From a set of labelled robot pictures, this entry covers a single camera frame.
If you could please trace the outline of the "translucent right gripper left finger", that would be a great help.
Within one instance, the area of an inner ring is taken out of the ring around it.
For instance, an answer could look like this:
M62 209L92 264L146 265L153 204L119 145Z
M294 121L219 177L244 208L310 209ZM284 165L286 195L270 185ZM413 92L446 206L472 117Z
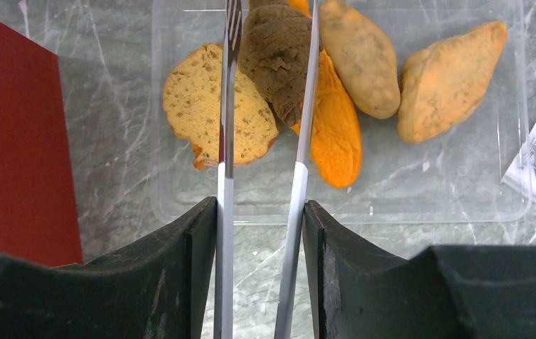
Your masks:
M0 338L196 338L210 277L214 336L233 336L234 80L242 5L225 6L218 194L85 265L0 254Z

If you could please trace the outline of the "translucent right gripper right finger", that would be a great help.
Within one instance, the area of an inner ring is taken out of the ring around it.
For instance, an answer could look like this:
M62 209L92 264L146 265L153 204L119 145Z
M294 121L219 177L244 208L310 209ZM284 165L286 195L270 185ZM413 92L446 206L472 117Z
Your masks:
M511 221L443 223L474 234L477 225ZM536 338L536 244L419 239L433 223L345 225L309 199L303 240L314 336Z

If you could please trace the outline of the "orange fake baguette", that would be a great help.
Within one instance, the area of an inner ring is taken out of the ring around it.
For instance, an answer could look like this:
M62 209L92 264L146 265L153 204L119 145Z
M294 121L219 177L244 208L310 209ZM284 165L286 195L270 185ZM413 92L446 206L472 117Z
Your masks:
M324 182L336 189L351 186L362 168L355 105L326 50L320 52L318 62L310 156Z

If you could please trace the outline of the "tan fake bread roll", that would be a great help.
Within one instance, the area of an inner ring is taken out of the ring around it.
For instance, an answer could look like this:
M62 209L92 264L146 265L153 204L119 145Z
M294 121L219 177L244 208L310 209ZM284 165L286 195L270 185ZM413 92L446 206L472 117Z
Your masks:
M353 102L376 119L393 116L400 106L400 89L390 38L344 1L324 1L318 14L323 46Z

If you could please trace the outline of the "orange fake bread piece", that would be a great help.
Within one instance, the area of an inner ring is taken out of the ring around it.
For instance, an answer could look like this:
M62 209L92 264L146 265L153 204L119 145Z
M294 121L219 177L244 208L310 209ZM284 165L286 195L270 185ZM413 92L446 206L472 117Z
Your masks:
M174 134L187 139L198 170L218 164L222 47L205 44L173 68L162 93ZM254 83L241 71L234 86L234 164L262 158L279 135L278 124Z

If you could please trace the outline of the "orange fake bread slice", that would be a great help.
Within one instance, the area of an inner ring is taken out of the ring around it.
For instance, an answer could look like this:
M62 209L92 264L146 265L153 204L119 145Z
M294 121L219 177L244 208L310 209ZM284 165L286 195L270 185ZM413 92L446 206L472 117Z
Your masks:
M400 76L400 139L421 143L468 119L487 93L507 39L507 25L491 21L411 54Z

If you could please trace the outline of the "dark brown fake bread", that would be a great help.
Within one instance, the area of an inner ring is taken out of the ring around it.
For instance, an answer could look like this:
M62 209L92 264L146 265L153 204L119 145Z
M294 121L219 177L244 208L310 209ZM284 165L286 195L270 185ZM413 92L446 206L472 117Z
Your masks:
M288 126L302 117L310 44L310 18L287 1L249 2L238 65Z

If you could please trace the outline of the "red paper bag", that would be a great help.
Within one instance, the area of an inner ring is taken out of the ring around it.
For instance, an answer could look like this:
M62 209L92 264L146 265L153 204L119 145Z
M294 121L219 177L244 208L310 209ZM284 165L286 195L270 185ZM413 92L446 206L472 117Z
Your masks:
M83 260L57 56L1 22L0 252Z

